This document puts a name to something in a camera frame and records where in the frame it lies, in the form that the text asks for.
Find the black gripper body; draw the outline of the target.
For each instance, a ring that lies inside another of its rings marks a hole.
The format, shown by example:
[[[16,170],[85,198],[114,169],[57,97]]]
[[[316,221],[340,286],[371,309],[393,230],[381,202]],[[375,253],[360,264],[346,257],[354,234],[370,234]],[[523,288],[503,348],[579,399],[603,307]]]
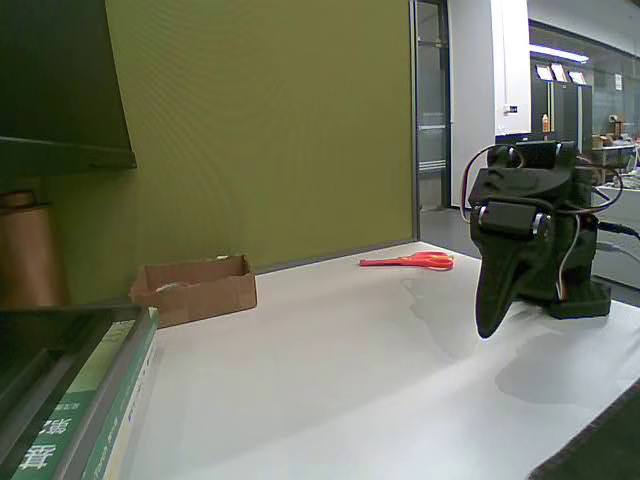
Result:
[[[567,169],[484,168],[470,194],[472,230],[531,240],[548,229],[570,190]]]

